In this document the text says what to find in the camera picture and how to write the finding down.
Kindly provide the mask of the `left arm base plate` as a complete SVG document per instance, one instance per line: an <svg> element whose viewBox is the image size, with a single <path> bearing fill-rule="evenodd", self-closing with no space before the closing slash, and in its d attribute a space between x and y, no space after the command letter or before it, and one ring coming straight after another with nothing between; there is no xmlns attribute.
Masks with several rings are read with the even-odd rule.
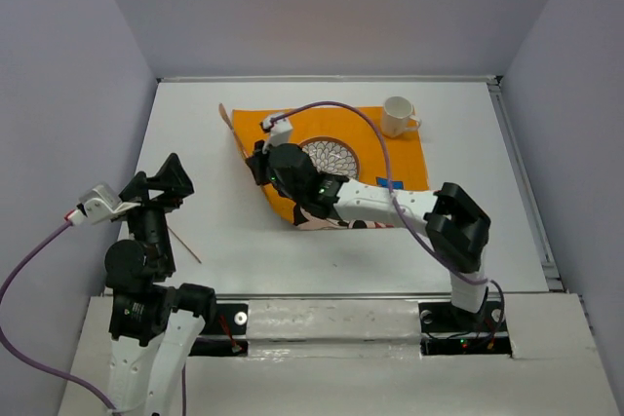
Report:
<svg viewBox="0 0 624 416"><path fill-rule="evenodd" d="M193 344L190 357L234 358L248 352L249 304L225 302L216 305L214 320Z"/></svg>

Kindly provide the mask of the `orange Mickey Mouse placemat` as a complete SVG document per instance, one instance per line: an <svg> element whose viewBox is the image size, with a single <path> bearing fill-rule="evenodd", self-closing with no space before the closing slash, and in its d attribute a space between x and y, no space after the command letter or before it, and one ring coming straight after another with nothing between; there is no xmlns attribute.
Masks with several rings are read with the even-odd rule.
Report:
<svg viewBox="0 0 624 416"><path fill-rule="evenodd" d="M228 112L249 156L254 143L265 138L261 121L274 113L273 110L241 109ZM316 136L340 139L358 156L360 173L357 180L367 185L387 185L387 171L379 140L370 125L356 113L341 107L315 107L290 117L290 121L293 126L290 142L299 145ZM386 136L384 141L390 158L393 186L409 191L427 191L428 173L418 132L406 132L396 138ZM377 229L389 226L382 222L315 218L293 201L279 196L273 187L264 186L262 191L272 209L299 230Z"/></svg>

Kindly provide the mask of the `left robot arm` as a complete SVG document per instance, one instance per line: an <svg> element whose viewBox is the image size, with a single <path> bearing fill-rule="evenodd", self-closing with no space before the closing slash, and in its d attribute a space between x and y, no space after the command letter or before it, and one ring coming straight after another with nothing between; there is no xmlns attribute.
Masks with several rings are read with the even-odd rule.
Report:
<svg viewBox="0 0 624 416"><path fill-rule="evenodd" d="M105 285L113 292L107 395L116 415L165 415L177 380L200 333L215 324L215 290L166 286L176 270L166 215L194 187L177 154L155 175L138 172L120 198L128 238L106 252Z"/></svg>

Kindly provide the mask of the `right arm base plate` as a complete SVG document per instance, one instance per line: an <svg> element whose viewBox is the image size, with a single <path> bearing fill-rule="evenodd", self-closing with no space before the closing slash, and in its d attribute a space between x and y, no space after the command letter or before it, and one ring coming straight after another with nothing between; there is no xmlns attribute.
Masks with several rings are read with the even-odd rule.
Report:
<svg viewBox="0 0 624 416"><path fill-rule="evenodd" d="M488 301L476 315L457 309L449 301L418 304L420 351L425 357L511 356L506 320L500 302Z"/></svg>

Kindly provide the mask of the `beige ceramic mug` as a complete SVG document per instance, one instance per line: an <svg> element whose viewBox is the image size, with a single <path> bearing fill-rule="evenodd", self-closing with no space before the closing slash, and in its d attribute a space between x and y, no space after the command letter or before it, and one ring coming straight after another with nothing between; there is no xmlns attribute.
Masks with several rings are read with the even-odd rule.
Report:
<svg viewBox="0 0 624 416"><path fill-rule="evenodd" d="M406 132L417 132L421 121L415 115L413 104L404 97L391 96L382 105L381 132L396 138Z"/></svg>

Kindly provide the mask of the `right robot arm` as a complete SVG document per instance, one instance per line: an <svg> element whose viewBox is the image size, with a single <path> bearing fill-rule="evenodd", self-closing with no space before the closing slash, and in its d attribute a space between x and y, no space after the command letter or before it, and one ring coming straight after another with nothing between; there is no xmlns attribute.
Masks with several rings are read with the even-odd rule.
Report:
<svg viewBox="0 0 624 416"><path fill-rule="evenodd" d="M489 216L457 184L437 191L367 185L345 175L319 171L301 147L286 143L264 149L258 141L246 165L258 186L272 186L294 202L297 220L355 221L405 228L449 271L450 322L474 330L485 317L488 280L483 251Z"/></svg>

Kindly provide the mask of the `floral patterned plate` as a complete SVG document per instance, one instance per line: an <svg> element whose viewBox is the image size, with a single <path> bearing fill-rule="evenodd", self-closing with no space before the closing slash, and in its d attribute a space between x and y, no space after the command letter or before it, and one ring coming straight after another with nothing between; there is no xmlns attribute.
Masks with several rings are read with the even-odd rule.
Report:
<svg viewBox="0 0 624 416"><path fill-rule="evenodd" d="M302 141L299 146L318 171L359 178L358 156L346 142L334 137L316 136Z"/></svg>

